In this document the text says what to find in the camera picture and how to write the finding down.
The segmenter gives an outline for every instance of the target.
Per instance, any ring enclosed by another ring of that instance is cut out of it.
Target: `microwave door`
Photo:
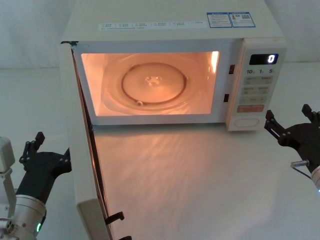
[[[64,43],[58,47],[58,54],[77,210],[90,239],[112,240],[110,227],[105,222],[108,208],[96,169],[98,159],[90,138],[91,127],[86,118],[73,50]]]

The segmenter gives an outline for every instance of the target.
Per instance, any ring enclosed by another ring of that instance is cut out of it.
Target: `microwave oven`
[[[287,43],[264,0],[79,0],[59,46],[75,196],[111,234],[93,126],[264,126]]]

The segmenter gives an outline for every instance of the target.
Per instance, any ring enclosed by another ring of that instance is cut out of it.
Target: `sticker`
[[[210,28],[232,28],[228,12],[207,12]]]
[[[99,31],[121,30],[170,30],[170,29],[205,29],[205,21],[159,21],[159,22],[125,22],[125,23],[100,23]]]
[[[229,12],[229,17],[234,28],[255,28],[256,25],[250,12]]]

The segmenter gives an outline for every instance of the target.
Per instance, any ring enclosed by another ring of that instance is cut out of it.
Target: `white backdrop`
[[[58,67],[56,48],[76,1],[1,0],[0,68]],[[320,0],[266,3],[288,41],[286,61],[320,62]]]

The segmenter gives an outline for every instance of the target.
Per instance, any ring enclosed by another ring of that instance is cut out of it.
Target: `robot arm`
[[[15,162],[10,141],[0,138],[0,239],[36,240],[46,219],[46,202],[58,176],[71,172],[69,149],[65,154],[37,152],[45,140],[38,132],[27,141],[19,162],[25,175],[15,193],[10,179]]]
[[[305,104],[302,113],[311,123],[284,128],[276,121],[272,111],[268,110],[264,128],[278,140],[279,145],[291,147],[298,152],[302,161],[292,162],[291,167],[312,179],[320,192],[320,111],[312,111],[310,106]],[[306,166],[311,176],[296,169],[301,166]]]

